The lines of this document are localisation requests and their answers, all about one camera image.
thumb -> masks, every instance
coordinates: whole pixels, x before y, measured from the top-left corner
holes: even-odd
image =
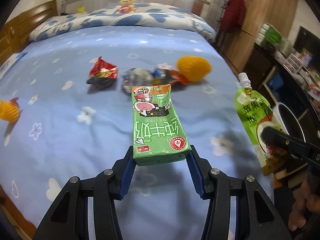
[[[311,194],[307,199],[307,208],[311,212],[320,213],[320,197]]]

red circular logo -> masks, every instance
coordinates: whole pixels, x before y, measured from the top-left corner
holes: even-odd
[[[170,140],[170,146],[174,150],[182,150],[186,146],[186,140],[182,137],[174,137]]]

wooden headboard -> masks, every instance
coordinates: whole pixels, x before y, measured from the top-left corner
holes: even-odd
[[[47,19],[57,16],[56,1],[40,4],[7,22],[0,31],[0,66],[28,46],[29,34]]]

paper airplane graphic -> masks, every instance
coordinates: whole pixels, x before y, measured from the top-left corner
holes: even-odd
[[[143,138],[139,138],[139,137],[138,137],[137,140],[136,140],[134,143],[139,143],[139,144],[144,145]]]

yellow ball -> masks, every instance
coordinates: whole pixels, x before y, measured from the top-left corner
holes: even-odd
[[[177,68],[191,82],[199,82],[211,71],[211,65],[205,58],[194,56],[181,57]]]
[[[19,108],[12,102],[1,100],[0,118],[8,122],[16,122],[19,118]]]

